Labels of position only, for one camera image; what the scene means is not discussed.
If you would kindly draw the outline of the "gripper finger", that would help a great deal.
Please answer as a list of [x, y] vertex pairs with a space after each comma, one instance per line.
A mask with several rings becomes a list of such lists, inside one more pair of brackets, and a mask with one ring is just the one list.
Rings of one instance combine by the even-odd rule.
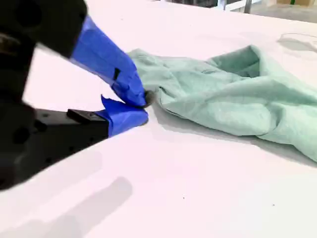
[[36, 111], [36, 174], [72, 154], [148, 122], [148, 113], [143, 107], [105, 97], [101, 100], [104, 108], [97, 112]]
[[132, 59], [92, 20], [83, 0], [39, 0], [40, 43], [104, 80], [125, 103], [145, 108], [153, 93], [144, 89]]

